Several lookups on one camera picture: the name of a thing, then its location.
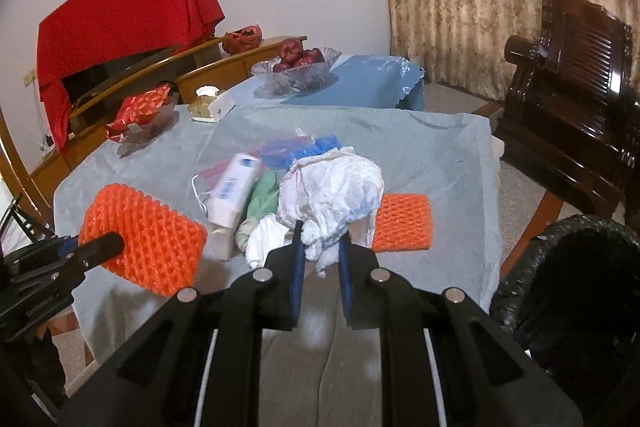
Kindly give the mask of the white blue medicine box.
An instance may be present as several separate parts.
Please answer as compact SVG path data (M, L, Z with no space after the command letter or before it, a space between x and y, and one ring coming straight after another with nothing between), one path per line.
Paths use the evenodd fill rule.
M231 229L241 217L262 162L254 156L235 154L221 173L205 202L207 220L216 227Z

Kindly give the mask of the black trash bin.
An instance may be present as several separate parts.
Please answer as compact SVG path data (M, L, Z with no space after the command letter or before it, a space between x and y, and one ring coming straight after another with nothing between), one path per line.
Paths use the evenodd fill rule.
M639 422L639 236L576 215L526 247L490 316L578 407L587 426Z

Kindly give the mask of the green rubber glove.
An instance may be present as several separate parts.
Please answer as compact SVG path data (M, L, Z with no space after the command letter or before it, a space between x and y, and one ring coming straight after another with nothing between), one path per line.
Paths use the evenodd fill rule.
M277 219L279 193L278 174L264 170L250 193L245 217L235 232L235 245L241 253L264 257L268 244L282 245L288 228Z

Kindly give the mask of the gold white tissue box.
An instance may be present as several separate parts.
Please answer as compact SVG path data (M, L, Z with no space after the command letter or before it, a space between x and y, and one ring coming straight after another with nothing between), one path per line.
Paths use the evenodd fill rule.
M198 88L195 95L189 104L189 113L194 121L217 124L235 106L232 94L215 86Z

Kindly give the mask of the grey blanket table cover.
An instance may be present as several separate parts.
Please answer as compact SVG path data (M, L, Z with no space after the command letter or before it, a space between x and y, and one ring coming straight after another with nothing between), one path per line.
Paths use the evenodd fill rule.
M99 191L119 183L196 222L204 186L196 175L239 153L309 135L337 139L329 153L285 170L277 220L301 225L309 270L302 313L291 332L262 338L259 421L264 426L377 426L382 421L380 340L344 319L337 239L367 244L375 210L390 194L430 201L434 236L420 251L385 251L378 262L416 288L456 286L487 307L497 288L502 242L498 161L488 121L407 109L241 106L218 124L181 115L140 152L120 157L106 142L60 184L54 226L77 234Z

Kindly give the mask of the television under cloth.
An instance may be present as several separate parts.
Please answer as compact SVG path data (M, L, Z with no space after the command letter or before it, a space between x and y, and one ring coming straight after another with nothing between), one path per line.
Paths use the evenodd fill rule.
M62 79L62 85L73 106L88 102L119 81L140 72L174 54L177 48L165 48L151 52L128 55L104 64L94 65Z

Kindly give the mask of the white tissue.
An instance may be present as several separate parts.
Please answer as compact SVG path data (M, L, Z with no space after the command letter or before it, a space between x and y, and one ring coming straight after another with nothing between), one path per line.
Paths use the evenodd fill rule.
M303 225L305 259L320 277L338 261L338 241L345 233L354 233L358 245L372 244L384 194L383 173L352 147L294 161L279 185L277 219L288 233L281 246L268 244L264 257L244 254L252 269L263 267L270 251L292 241L297 222Z

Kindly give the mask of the red cloth cover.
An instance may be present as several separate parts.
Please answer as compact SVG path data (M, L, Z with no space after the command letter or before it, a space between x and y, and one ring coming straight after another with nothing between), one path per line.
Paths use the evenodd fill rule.
M52 140L67 142L72 111L63 79L92 66L211 37L224 20L218 0L67 0L39 24L36 75Z

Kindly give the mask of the glass fruit bowl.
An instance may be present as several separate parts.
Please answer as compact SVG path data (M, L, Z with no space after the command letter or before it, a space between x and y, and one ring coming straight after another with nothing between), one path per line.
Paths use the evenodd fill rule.
M331 69L342 55L340 51L332 48L320 48L319 51L324 61L310 65L292 67L291 69L276 72L274 68L279 63L277 58L268 61L257 62L250 72L253 76L262 78L267 93L273 95L289 95L302 91L317 91L321 89L331 78Z

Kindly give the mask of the red snack packet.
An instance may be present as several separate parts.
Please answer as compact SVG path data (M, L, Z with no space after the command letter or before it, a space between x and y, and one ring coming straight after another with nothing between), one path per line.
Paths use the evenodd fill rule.
M107 139L118 142L130 124L149 124L160 109L168 104L169 92L169 84L164 83L150 91L125 98L115 119L106 125Z

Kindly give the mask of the blue plastic glove wad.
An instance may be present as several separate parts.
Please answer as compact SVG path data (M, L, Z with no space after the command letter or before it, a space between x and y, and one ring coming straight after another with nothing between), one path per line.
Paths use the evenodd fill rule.
M296 135L294 138L270 140L259 149L262 165L271 170L288 170L300 158L319 156L342 144L334 134L313 138L311 135Z

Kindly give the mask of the blue tablecloth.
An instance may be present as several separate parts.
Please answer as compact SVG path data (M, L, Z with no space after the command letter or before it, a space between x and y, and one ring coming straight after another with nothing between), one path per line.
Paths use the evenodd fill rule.
M311 105L401 108L423 112L424 69L406 58L343 55L318 91L276 95L262 76L252 76L230 89L236 105Z

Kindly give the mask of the red apples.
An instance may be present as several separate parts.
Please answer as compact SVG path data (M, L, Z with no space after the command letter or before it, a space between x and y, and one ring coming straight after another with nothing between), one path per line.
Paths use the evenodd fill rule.
M303 43L296 38L282 41L278 57L280 61L273 66L273 72L284 72L288 69L324 62L324 56L318 48L306 50Z

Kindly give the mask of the orange foam net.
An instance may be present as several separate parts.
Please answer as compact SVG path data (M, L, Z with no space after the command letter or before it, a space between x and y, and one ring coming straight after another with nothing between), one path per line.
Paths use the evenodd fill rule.
M102 267L155 295L194 284L207 230L182 213L125 184L104 186L85 213L81 245L115 232L124 249Z
M384 194L371 245L376 253L427 251L433 244L431 204L424 194Z

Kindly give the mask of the glass snack dish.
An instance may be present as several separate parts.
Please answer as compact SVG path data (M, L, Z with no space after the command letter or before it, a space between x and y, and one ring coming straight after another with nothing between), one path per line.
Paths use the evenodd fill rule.
M149 124L130 124L119 139L117 155L120 158L143 150L179 121L179 114L172 105L163 106Z

